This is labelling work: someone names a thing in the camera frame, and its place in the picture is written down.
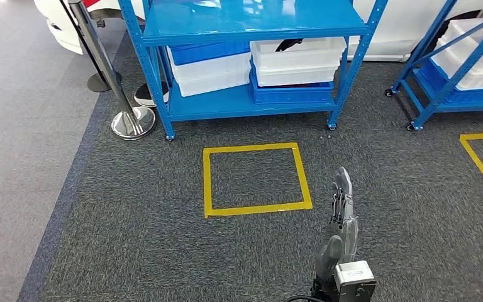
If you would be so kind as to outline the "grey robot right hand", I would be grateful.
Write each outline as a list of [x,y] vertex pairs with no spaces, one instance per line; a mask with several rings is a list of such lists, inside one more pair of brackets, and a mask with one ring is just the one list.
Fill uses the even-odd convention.
[[340,167],[332,184],[330,222],[316,252],[316,280],[321,290],[331,292],[333,273],[341,263],[353,262],[357,250],[358,217],[354,214],[352,182],[347,170]]

